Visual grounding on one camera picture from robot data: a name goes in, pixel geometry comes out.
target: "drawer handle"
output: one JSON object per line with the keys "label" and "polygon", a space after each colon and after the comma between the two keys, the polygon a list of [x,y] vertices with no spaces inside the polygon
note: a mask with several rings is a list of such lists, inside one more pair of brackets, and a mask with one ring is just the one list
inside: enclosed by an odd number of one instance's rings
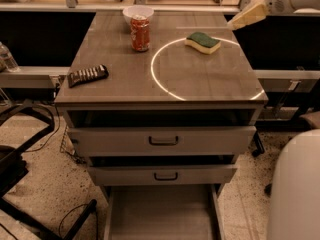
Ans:
{"label": "drawer handle", "polygon": [[175,139],[172,142],[168,141],[160,141],[160,140],[155,140],[151,136],[149,136],[149,144],[152,146],[175,146],[179,142],[179,137],[176,136]]}
{"label": "drawer handle", "polygon": [[157,173],[154,173],[154,174],[153,174],[153,177],[154,177],[154,179],[157,180],[157,181],[174,181],[174,180],[177,180],[177,179],[178,179],[178,173],[176,172],[175,175],[174,175],[174,177],[172,177],[172,178],[159,177],[159,176],[157,176]]}

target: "bottle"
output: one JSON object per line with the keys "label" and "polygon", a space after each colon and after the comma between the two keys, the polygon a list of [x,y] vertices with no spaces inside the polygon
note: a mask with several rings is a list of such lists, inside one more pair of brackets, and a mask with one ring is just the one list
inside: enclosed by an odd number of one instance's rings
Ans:
{"label": "bottle", "polygon": [[0,60],[5,64],[9,72],[20,71],[20,68],[13,58],[9,48],[0,42]]}

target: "white robot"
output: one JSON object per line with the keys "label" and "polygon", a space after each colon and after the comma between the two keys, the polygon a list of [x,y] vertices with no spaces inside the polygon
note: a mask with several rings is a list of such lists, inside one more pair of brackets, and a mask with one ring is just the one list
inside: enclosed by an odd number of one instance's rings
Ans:
{"label": "white robot", "polygon": [[292,14],[301,9],[314,9],[320,13],[320,0],[264,0],[253,1],[228,22],[235,30],[266,18],[267,15]]}

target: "remote control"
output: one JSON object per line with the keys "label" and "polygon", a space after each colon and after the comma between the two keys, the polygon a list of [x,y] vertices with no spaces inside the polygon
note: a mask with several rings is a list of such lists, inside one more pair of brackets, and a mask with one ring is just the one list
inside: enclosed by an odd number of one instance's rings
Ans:
{"label": "remote control", "polygon": [[80,69],[68,74],[69,88],[76,85],[93,82],[109,76],[108,69],[105,65],[99,65],[93,68]]}

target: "sponge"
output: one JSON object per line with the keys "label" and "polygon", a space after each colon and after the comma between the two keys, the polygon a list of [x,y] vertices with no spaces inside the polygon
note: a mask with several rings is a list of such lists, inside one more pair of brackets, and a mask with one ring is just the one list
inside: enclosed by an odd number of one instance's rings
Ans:
{"label": "sponge", "polygon": [[240,29],[264,20],[268,15],[269,11],[265,2],[253,1],[228,21],[227,26],[231,30]]}
{"label": "sponge", "polygon": [[189,45],[199,52],[211,54],[221,46],[221,41],[208,36],[202,32],[194,32],[185,40],[185,44]]}

